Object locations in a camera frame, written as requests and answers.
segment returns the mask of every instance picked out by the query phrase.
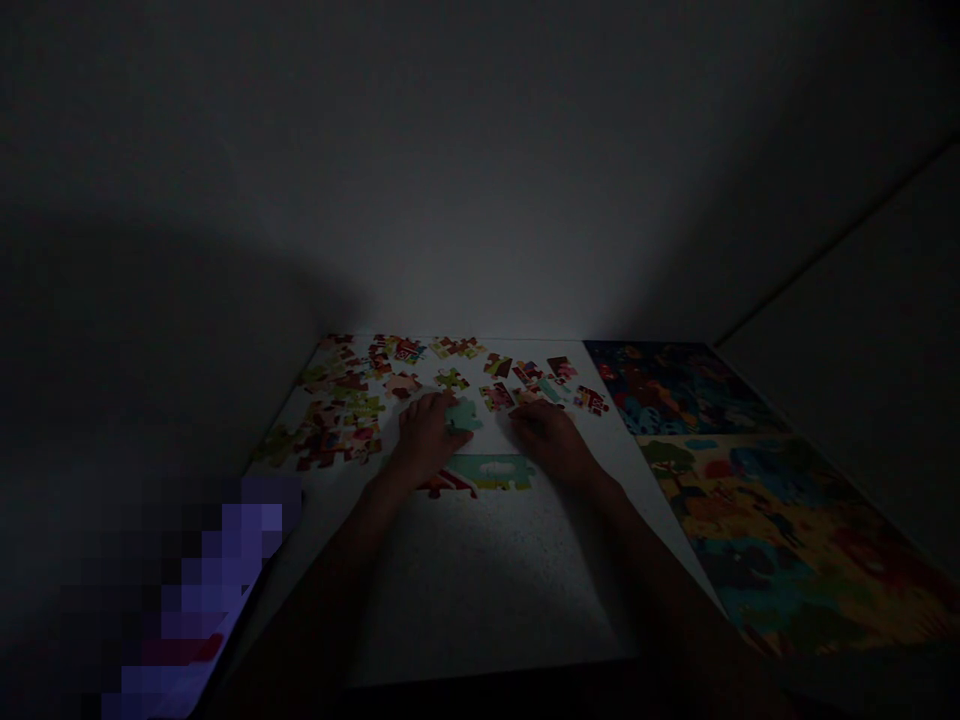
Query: white wall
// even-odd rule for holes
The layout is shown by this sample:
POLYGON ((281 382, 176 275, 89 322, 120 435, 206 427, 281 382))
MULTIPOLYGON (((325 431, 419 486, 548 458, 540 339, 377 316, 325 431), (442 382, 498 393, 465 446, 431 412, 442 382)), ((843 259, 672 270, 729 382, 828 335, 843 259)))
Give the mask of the white wall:
POLYGON ((960 146, 720 350, 960 578, 960 146))
POLYGON ((150 7, 358 331, 715 340, 960 117, 906 0, 150 7))

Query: person's right hand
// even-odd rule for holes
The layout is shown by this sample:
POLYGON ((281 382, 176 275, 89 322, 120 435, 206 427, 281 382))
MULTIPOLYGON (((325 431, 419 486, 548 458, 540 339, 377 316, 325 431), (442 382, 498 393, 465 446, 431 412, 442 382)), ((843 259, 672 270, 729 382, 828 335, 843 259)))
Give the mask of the person's right hand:
POLYGON ((546 400, 510 413, 513 430, 530 459, 559 483, 585 493, 610 480, 567 414, 546 400))

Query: green puzzle piece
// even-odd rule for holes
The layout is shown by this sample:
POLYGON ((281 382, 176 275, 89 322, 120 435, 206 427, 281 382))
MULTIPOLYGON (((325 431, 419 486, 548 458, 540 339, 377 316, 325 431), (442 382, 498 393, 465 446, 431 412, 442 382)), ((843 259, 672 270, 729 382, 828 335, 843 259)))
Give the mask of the green puzzle piece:
POLYGON ((476 483, 480 490, 529 490, 535 470, 523 455, 454 455, 447 468, 476 483))
POLYGON ((472 400, 460 398, 459 403, 448 407, 444 412, 444 420, 450 432, 462 433, 479 430, 483 423, 477 419, 477 405, 472 400))

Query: finger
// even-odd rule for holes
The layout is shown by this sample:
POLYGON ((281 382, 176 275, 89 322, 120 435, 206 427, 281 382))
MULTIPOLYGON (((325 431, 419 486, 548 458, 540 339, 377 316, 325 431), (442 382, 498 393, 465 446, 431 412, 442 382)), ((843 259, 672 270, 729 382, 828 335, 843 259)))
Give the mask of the finger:
POLYGON ((453 407, 460 403, 453 393, 442 392, 434 393, 434 395, 436 396, 436 399, 434 400, 432 407, 440 412, 446 410, 448 407, 453 407))
POLYGON ((424 395, 422 398, 420 398, 420 411, 430 412, 433 410, 439 397, 440 393, 430 393, 429 395, 424 395))
POLYGON ((457 452, 460 448, 466 445, 468 442, 473 440, 473 433, 457 433, 456 435, 448 435, 447 442, 453 448, 453 452, 457 452))
POLYGON ((527 403, 526 405, 521 405, 510 413, 510 418, 513 420, 539 420, 543 422, 550 417, 554 410, 556 410, 556 408, 553 405, 541 399, 527 403))

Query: tree illustration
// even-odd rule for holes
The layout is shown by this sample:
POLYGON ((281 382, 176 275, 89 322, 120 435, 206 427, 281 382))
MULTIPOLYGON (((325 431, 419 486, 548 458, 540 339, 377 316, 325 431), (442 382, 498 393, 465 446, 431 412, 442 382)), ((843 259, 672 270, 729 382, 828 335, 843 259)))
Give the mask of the tree illustration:
POLYGON ((654 440, 642 448, 643 457, 658 480, 673 480, 677 492, 684 494, 680 477, 693 472, 693 453, 671 443, 654 440))

